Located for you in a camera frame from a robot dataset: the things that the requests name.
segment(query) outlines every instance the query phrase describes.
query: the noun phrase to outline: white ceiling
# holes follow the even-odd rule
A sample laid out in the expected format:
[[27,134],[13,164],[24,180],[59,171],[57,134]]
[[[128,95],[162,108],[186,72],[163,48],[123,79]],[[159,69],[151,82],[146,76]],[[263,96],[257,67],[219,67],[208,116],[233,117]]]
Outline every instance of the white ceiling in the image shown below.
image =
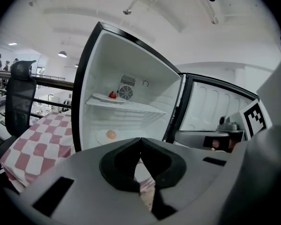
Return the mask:
[[70,63],[79,60],[98,21],[138,37],[173,63],[191,62],[187,61],[190,48],[206,47],[209,37],[215,39],[213,44],[217,39],[221,42],[223,34],[228,42],[239,39],[279,45],[280,31],[260,0],[136,0],[132,13],[125,15],[123,10],[133,1],[18,0],[3,20],[0,36],[14,36],[23,47],[49,57],[65,50]]
[[23,45],[21,43],[17,44],[17,45],[14,45],[14,46],[8,45],[8,44],[14,43],[14,42],[17,42],[16,38],[11,37],[8,34],[0,32],[0,47],[6,49],[8,51],[11,51],[11,52],[23,51],[23,50],[28,49],[25,45]]

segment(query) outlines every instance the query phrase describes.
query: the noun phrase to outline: white plate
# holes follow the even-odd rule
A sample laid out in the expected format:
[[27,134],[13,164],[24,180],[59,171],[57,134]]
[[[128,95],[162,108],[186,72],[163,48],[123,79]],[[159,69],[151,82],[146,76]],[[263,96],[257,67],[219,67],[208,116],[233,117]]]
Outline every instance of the white plate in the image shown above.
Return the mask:
[[121,97],[117,97],[116,99],[114,99],[114,98],[110,98],[109,96],[103,95],[100,93],[93,93],[92,96],[94,98],[98,98],[100,100],[104,100],[104,101],[108,101],[108,102],[114,102],[114,103],[125,103],[126,102],[126,100]]

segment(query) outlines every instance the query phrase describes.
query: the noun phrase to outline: black mesh chair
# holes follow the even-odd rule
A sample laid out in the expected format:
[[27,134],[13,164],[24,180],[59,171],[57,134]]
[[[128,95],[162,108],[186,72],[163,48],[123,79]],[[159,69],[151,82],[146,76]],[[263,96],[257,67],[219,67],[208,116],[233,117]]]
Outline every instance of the black mesh chair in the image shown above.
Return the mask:
[[5,125],[11,137],[0,145],[0,159],[29,128],[30,111],[37,88],[37,82],[30,78],[30,67],[34,62],[19,61],[11,68],[5,104]]

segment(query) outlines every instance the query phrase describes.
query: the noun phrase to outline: red and white checkered cloth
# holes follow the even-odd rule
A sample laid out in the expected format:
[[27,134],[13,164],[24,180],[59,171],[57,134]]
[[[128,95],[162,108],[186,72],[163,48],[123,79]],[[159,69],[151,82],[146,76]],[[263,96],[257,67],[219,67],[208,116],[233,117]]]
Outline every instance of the red and white checkered cloth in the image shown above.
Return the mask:
[[0,160],[19,191],[75,153],[71,115],[53,112],[23,133]]

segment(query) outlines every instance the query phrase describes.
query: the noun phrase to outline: white shelf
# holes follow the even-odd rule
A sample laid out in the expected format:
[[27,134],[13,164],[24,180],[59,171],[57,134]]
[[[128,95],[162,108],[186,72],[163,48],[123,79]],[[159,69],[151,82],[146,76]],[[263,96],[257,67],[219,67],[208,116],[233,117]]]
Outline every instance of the white shelf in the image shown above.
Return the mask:
[[94,99],[91,97],[89,100],[86,101],[86,104],[91,105],[91,106],[109,107],[109,108],[136,111],[136,112],[166,114],[166,112],[164,112],[158,108],[155,108],[153,106],[141,104],[141,103],[129,102],[129,101],[122,103],[122,104],[117,104],[117,103],[103,102],[103,101],[100,101],[100,100],[97,100],[97,99]]

